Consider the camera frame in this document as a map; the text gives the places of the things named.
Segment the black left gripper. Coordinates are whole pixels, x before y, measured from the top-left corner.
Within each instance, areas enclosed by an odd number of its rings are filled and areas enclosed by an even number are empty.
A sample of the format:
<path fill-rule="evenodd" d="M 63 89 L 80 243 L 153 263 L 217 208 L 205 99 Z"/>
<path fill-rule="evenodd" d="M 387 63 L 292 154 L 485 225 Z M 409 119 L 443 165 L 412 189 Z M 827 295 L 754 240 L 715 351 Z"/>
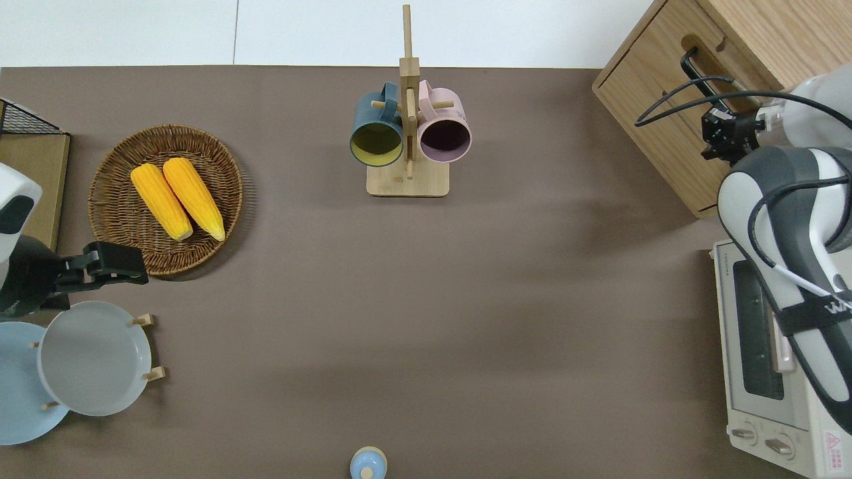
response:
<path fill-rule="evenodd" d="M 99 290 L 105 285 L 149 282 L 142 251 L 137 247 L 94 241 L 83 248 L 87 267 L 70 269 L 70 257 L 60 257 L 39 240 L 21 236 L 7 261 L 2 282 L 2 318 L 22 318 L 40 311 L 69 309 L 73 292 Z"/>

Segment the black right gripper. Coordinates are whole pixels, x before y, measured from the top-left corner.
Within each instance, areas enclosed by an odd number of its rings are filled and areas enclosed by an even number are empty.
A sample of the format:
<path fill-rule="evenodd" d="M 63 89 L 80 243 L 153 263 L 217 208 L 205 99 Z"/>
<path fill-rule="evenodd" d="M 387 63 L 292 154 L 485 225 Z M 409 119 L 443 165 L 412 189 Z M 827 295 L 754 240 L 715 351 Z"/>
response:
<path fill-rule="evenodd" d="M 758 111 L 733 115 L 720 109 L 709 109 L 701 116 L 701 132 L 705 149 L 704 160 L 721 160 L 733 166 L 759 148 L 758 132 L 765 121 Z"/>

